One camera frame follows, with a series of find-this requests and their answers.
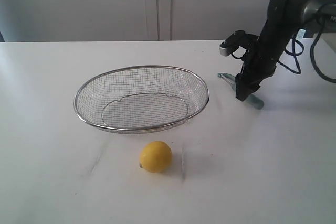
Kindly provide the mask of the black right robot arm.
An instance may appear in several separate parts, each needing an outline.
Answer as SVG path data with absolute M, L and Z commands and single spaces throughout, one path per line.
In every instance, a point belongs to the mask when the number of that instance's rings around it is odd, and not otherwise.
M 335 32 L 335 0 L 270 0 L 266 23 L 258 37 L 242 33 L 239 45 L 247 50 L 235 77 L 240 101 L 271 77 L 289 40 L 300 30 Z

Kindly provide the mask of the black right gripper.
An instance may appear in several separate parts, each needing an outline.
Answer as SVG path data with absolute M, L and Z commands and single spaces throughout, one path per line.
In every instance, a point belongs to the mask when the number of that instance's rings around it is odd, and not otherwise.
M 259 41 L 258 36 L 244 34 L 241 44 L 246 52 L 243 54 L 243 66 L 240 73 L 235 77 L 236 98 L 245 101 L 248 96 L 260 88 L 260 83 L 273 75 L 275 67 L 270 67 L 267 45 Z

